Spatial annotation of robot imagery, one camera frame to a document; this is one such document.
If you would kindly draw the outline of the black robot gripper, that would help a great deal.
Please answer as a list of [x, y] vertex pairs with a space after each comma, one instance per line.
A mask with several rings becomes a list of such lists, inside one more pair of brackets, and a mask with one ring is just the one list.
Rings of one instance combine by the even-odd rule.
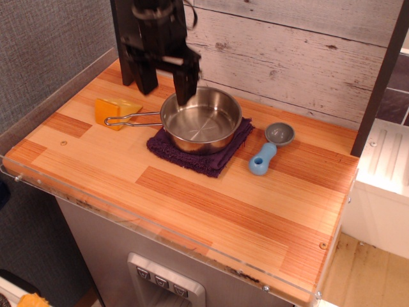
[[136, 12], [139, 43], [127, 45], [134, 81], [143, 95], [158, 86], [157, 70], [173, 74], [176, 99], [184, 106], [196, 94], [201, 56], [187, 46], [187, 34], [197, 23], [187, 24], [183, 12]]

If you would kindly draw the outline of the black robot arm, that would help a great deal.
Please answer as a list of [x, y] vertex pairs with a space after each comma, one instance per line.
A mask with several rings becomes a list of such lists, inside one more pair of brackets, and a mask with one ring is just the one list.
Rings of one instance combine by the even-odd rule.
[[158, 86], [157, 70], [173, 75], [177, 103], [196, 94], [201, 56], [187, 46], [188, 1], [132, 1], [123, 6], [120, 40], [130, 74], [147, 95]]

